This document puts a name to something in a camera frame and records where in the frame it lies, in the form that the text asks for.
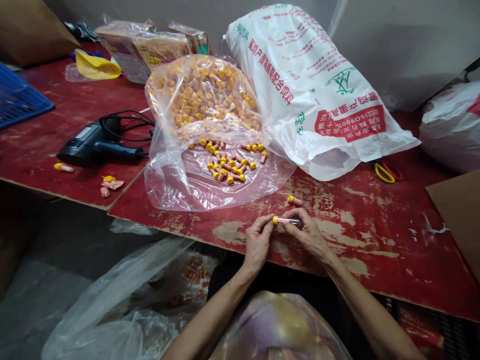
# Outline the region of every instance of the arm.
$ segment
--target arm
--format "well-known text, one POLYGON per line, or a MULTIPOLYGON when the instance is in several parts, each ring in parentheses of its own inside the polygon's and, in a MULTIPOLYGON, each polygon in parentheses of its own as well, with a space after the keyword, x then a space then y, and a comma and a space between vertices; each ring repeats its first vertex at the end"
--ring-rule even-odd
POLYGON ((300 230, 288 224, 286 231, 323 264, 338 291, 351 309, 375 355, 379 359, 425 359, 407 333, 387 310, 344 267, 322 236, 317 224, 303 208, 283 214, 284 218, 299 217, 300 230))
POLYGON ((273 217, 273 214, 261 216, 246 230, 243 265, 188 323, 162 360, 207 359, 211 355, 240 300, 267 259, 273 217))

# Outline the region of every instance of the black cable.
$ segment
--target black cable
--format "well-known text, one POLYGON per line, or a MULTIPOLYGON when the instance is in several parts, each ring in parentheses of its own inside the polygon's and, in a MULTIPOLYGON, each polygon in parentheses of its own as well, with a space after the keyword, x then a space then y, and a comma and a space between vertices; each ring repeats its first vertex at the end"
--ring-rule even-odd
POLYGON ((155 127, 155 123, 152 120, 150 120, 150 118, 148 116, 142 114, 141 112, 135 111, 135 110, 124 110, 124 111, 119 111, 119 112, 113 112, 111 114, 100 117, 98 119, 98 122, 100 123, 100 126, 102 127, 102 129, 104 129, 106 132, 110 133, 114 137, 116 137, 118 139, 126 140, 126 141, 131 141, 131 142, 148 142, 148 141, 151 141, 152 136, 153 136, 152 130, 150 130, 150 136, 146 137, 146 138, 143 138, 143 139, 131 139, 131 138, 123 137, 123 136, 121 136, 121 134, 123 134, 123 133, 125 133, 129 130, 139 128, 139 127, 143 127, 143 126, 155 127), (135 113, 135 114, 138 114, 138 115, 142 116, 143 118, 136 117, 136 116, 122 116, 122 114, 125 114, 125 113, 135 113), (122 120, 139 120, 142 123, 138 123, 138 124, 132 125, 130 127, 122 128, 120 133, 116 133, 113 130, 111 130, 110 128, 108 128, 106 122, 109 119, 118 120, 119 123, 121 123, 122 120))

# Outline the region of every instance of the red scissors handle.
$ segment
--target red scissors handle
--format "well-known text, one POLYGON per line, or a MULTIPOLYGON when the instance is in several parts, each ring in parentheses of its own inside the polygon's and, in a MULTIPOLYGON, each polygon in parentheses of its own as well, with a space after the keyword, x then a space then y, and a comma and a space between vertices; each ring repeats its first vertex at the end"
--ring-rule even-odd
POLYGON ((387 170, 395 180, 401 181, 404 179, 404 176, 402 173, 395 167, 393 167, 391 164, 389 164, 386 161, 382 161, 381 165, 387 170))

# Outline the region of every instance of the heat gun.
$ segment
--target heat gun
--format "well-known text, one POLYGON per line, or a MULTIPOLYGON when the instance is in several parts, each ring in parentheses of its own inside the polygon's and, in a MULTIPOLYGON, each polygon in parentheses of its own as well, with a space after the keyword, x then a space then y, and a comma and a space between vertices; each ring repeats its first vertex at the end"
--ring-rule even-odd
POLYGON ((88 168, 111 158, 137 160, 145 157, 147 153, 141 147, 126 147, 116 141, 118 139, 149 141, 152 139, 152 131, 150 131, 150 137, 140 140, 127 139, 120 134, 139 126, 155 126, 155 124, 143 114, 141 115, 147 121, 133 116, 120 116, 120 114, 126 112, 136 113, 136 111, 131 110, 121 111, 103 116, 98 121, 88 124, 77 136, 63 146, 56 157, 61 162, 81 168, 88 168), (141 120, 141 122, 122 129, 121 121, 123 119, 135 119, 141 120))

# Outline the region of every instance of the hand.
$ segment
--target hand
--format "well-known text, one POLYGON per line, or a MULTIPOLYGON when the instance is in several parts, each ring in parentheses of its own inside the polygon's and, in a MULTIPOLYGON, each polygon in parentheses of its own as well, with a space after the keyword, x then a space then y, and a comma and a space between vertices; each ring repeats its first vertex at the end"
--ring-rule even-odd
POLYGON ((270 234, 274 228, 273 218, 274 214, 260 216, 245 232, 246 253, 243 266, 254 276, 257 276, 267 260, 270 234))
POLYGON ((285 230, 295 239, 297 239, 305 248, 305 250, 317 257, 322 263, 326 263, 328 260, 330 260, 334 253, 320 232, 319 227, 307 214, 305 209, 302 207, 296 207, 282 215, 282 218, 287 219, 293 217, 300 218, 301 222, 303 223, 303 228, 299 230, 292 224, 286 224, 285 230))

